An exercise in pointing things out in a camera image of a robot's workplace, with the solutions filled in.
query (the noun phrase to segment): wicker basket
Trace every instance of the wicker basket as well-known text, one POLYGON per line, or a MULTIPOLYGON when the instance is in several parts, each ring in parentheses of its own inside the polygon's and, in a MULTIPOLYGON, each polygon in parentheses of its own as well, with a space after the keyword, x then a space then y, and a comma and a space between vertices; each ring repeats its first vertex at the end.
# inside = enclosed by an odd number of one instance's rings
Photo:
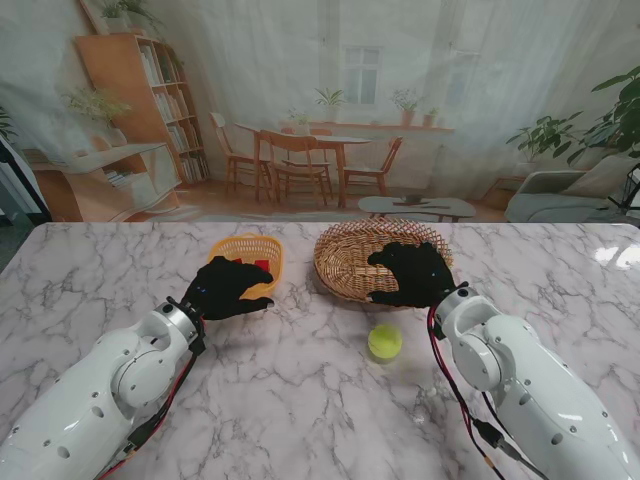
POLYGON ((340 223, 324 232, 314 251, 318 276, 334 294, 367 302, 375 290, 393 292, 398 283, 390 270, 367 263, 369 255, 390 242, 431 243, 451 267, 451 250, 435 230, 423 223, 401 219, 366 219, 340 223))

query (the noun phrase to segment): orange plastic basket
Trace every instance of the orange plastic basket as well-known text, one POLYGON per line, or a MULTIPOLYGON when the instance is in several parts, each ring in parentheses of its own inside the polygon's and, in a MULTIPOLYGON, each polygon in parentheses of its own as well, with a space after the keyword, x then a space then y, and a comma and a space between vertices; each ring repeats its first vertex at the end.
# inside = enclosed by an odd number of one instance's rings
POLYGON ((223 256, 227 260, 242 259, 242 263, 255 263, 256 260, 269 260, 269 273, 273 275, 273 282, 259 283, 249 288, 240 298, 255 300, 268 297, 276 288, 282 274, 284 255, 282 245, 273 237, 243 233, 236 237, 225 238, 216 243, 209 253, 207 263, 213 257, 223 256))

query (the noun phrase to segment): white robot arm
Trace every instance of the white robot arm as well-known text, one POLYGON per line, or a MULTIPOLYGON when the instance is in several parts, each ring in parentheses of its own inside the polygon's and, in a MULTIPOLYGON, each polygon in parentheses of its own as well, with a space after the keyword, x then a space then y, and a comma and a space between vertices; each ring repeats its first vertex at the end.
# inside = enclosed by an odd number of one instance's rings
POLYGON ((100 337, 15 423, 0 448, 0 479, 90 480, 121 461, 139 409, 167 391, 200 337, 200 319, 181 308, 163 303, 100 337))
POLYGON ((464 379, 549 480, 638 480, 632 446, 596 394, 522 318, 459 288, 436 309, 464 379))

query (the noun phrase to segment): window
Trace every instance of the window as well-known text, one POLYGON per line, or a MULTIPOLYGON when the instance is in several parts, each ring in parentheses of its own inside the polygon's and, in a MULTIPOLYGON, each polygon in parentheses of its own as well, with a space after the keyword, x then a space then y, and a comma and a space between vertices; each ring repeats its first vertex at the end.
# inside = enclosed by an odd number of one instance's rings
POLYGON ((347 47, 344 52, 344 98, 348 103, 373 105, 380 70, 380 48, 347 47))

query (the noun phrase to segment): vase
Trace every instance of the vase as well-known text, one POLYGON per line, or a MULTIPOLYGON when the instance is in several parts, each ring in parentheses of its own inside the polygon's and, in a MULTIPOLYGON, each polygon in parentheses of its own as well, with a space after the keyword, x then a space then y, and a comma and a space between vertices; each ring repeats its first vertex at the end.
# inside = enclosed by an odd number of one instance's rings
POLYGON ((149 19, 144 15, 140 15, 135 12, 127 12, 127 17, 129 19, 129 26, 132 28, 139 28, 144 30, 146 34, 151 32, 151 25, 149 25, 149 19))
POLYGON ((435 120, 435 116, 434 115, 425 115, 424 117, 422 117, 422 126, 423 127, 433 127, 433 122, 435 120))
POLYGON ((402 123, 403 127, 411 126, 411 122, 413 122, 413 117, 416 115, 415 110, 403 110, 402 111, 402 123))
POLYGON ((108 140, 112 147, 122 147, 127 144, 127 137, 124 136, 124 133, 119 128, 109 129, 108 140))
POLYGON ((129 26, 127 25, 127 21, 124 19, 124 17, 105 18, 104 21, 107 23, 109 33, 111 34, 129 32, 129 26))
POLYGON ((329 123, 337 123, 340 107, 338 105, 325 105, 325 121, 329 123))
POLYGON ((105 150, 111 149, 111 145, 109 145, 109 142, 107 142, 100 135, 94 135, 93 137, 91 137, 91 145, 93 145, 93 148, 95 148, 98 152, 104 152, 105 150))

